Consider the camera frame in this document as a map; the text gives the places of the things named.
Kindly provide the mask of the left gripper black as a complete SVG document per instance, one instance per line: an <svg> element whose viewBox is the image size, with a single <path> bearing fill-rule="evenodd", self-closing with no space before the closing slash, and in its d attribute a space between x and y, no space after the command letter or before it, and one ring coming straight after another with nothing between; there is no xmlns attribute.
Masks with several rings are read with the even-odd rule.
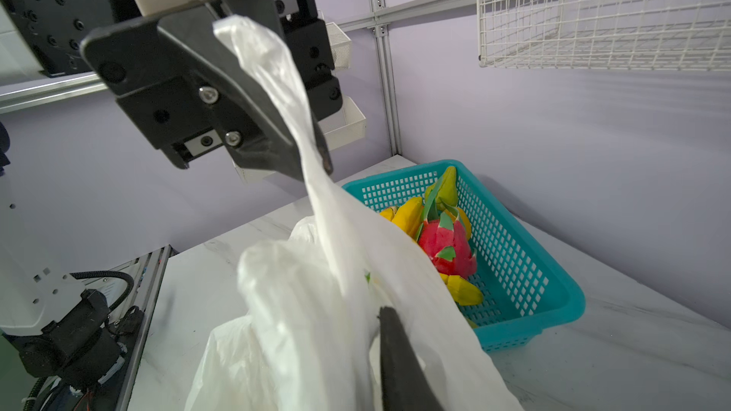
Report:
<svg viewBox="0 0 731 411"><path fill-rule="evenodd" d="M179 169L224 148L244 169L303 180L319 122L344 102L315 0L1 0L4 85L97 74Z"/></svg>

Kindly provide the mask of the pink fake dragon fruit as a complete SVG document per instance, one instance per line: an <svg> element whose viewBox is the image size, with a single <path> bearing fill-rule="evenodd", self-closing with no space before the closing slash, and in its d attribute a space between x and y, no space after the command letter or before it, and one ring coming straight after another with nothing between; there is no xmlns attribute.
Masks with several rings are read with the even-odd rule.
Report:
<svg viewBox="0 0 731 411"><path fill-rule="evenodd" d="M463 223L442 212L423 222L417 243L441 274L468 279L477 272L477 260L468 243Z"/></svg>

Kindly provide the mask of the yellow fake banana bunch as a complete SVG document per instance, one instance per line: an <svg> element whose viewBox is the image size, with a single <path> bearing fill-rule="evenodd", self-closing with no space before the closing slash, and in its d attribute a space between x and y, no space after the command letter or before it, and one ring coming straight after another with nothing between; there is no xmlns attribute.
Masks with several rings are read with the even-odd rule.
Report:
<svg viewBox="0 0 731 411"><path fill-rule="evenodd" d="M388 220L388 222L391 222L400 228L403 233L407 234L407 236L409 236L409 238L418 245L417 240L423 222L435 220L442 212L448 211L452 217L457 217L463 223L468 240L470 239L471 230L466 225L466 217L464 217L460 211L458 211L458 215L454 215L449 209L443 211L437 210L438 216L435 219L430 219L425 213L425 201L426 200L422 197L413 197L403 203L403 205L383 209L380 212L380 215ZM441 273L439 273L439 275L447 287L452 300L459 306L477 306L477 304L481 304L484 301L485 297L483 292L476 287L476 285L468 281L468 279L474 274L468 279L463 279L459 276L448 276Z"/></svg>

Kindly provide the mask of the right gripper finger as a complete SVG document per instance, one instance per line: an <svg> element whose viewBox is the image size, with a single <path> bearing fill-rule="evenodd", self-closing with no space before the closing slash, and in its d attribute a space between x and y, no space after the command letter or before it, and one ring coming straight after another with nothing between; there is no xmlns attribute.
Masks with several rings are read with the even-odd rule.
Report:
<svg viewBox="0 0 731 411"><path fill-rule="evenodd" d="M384 410L443 410L431 390L395 308L383 306L380 373Z"/></svg>

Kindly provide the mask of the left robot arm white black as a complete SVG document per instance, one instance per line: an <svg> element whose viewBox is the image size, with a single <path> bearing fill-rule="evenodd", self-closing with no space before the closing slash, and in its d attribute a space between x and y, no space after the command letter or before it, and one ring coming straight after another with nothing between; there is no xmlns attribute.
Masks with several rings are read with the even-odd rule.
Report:
<svg viewBox="0 0 731 411"><path fill-rule="evenodd" d="M315 0L188 0L145 13L140 0L1 0L48 74L95 72L148 142L177 169L217 148L239 167L303 176L300 152L272 96L215 36L230 17L251 19L285 45L306 89L315 144L319 121L343 95ZM127 333L108 329L116 309L23 231L1 177L1 329L35 378L93 390L112 382L129 353Z"/></svg>

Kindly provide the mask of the white lemon print plastic bag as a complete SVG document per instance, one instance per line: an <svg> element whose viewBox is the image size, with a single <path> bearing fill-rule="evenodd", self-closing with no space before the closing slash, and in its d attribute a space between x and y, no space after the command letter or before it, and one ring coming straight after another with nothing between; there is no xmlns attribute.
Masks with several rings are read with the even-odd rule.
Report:
<svg viewBox="0 0 731 411"><path fill-rule="evenodd" d="M209 334L186 409L382 410L390 315L443 409L519 409L426 254L327 175L287 45L247 17L212 29L282 115L313 213L241 255L247 312Z"/></svg>

